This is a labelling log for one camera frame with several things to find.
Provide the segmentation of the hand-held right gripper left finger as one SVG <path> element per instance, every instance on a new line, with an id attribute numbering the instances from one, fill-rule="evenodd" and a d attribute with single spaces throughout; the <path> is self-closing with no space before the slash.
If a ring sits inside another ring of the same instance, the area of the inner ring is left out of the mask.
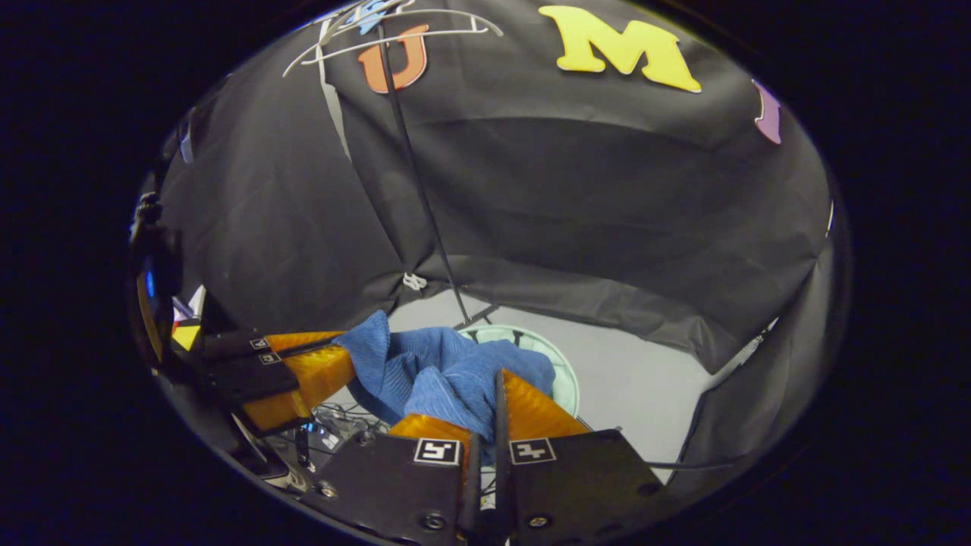
<path id="1" fill-rule="evenodd" d="M 481 500 L 481 438 L 360 432 L 316 470 L 300 505 L 373 544 L 467 544 Z"/>

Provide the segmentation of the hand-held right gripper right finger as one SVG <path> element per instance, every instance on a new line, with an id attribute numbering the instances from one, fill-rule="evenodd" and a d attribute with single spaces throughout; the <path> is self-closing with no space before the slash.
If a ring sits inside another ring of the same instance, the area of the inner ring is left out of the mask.
<path id="1" fill-rule="evenodd" d="M 607 544 L 676 514 L 621 432 L 589 431 L 507 369 L 495 402 L 495 521 L 510 543 Z"/>

